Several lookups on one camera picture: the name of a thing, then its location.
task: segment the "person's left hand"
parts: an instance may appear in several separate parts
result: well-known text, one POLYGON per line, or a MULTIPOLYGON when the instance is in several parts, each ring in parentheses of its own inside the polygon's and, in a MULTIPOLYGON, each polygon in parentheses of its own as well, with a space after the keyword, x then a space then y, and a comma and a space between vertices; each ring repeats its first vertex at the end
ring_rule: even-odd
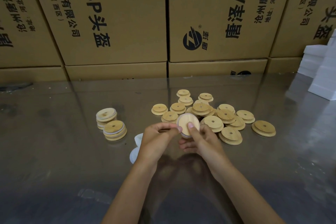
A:
POLYGON ((142 136, 141 146, 136 163, 149 165, 155 172, 158 160, 166 150, 170 140, 181 133, 182 128, 173 123, 161 122, 150 125, 142 136))

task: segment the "shiny table surface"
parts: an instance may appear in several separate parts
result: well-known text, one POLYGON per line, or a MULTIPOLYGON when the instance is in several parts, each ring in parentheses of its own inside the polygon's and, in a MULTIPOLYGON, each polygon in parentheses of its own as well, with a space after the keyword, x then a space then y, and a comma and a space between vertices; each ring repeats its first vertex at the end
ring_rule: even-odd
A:
MULTIPOLYGON (((35 83, 0 93, 0 223, 99 223, 132 164, 134 137, 161 122, 157 103, 228 103, 272 123, 275 137, 241 131, 222 143, 233 164, 287 223, 336 222, 336 101, 300 74, 35 83), (114 107, 127 135, 108 142, 97 111, 114 107)), ((203 160, 174 138, 149 186, 140 223, 242 223, 203 160)))

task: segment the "cardboard box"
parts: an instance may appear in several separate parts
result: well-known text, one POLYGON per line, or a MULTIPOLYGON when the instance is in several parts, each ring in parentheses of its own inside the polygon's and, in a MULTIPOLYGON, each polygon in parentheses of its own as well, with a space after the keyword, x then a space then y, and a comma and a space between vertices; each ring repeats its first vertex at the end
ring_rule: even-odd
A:
POLYGON ((0 67, 61 65, 38 0, 0 0, 0 67))
POLYGON ((302 58, 268 58, 265 73, 296 73, 302 58))
POLYGON ((264 73, 267 59, 168 63, 169 77, 264 73))
POLYGON ((40 0, 66 65, 167 60, 165 0, 40 0))
POLYGON ((270 57, 301 57, 306 45, 327 44, 336 0, 288 0, 270 57))
POLYGON ((165 78, 167 63, 65 66, 71 81, 165 78))
POLYGON ((62 67, 29 67, 0 69, 0 83, 12 82, 61 82, 67 81, 62 67))
POLYGON ((169 0, 170 61, 266 58, 286 0, 169 0))

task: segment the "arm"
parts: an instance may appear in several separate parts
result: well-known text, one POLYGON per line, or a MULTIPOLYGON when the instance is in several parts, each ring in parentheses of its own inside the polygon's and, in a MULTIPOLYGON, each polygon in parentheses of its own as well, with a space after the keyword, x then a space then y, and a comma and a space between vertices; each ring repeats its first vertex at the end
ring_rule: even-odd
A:
POLYGON ((245 224, 281 223, 265 199, 249 181, 231 164, 215 133, 207 126, 201 127, 201 135, 192 123, 188 124, 194 141, 180 140, 185 152, 196 152, 207 162, 215 179, 223 186, 245 224))
POLYGON ((145 129, 136 162, 105 214, 102 224, 137 224, 157 162, 170 140, 182 131, 171 123, 158 123, 145 129), (170 129, 159 133, 161 129, 170 129))

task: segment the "person's left arm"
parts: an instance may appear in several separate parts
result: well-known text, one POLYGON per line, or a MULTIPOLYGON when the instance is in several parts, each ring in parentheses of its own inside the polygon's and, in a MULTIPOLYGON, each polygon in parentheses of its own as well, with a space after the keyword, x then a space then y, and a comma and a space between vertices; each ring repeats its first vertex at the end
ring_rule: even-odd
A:
POLYGON ((102 224, 136 224, 157 163, 170 140, 182 131, 176 124, 151 125, 143 133, 138 157, 105 214, 102 224), (159 130, 170 129, 165 133, 159 130))

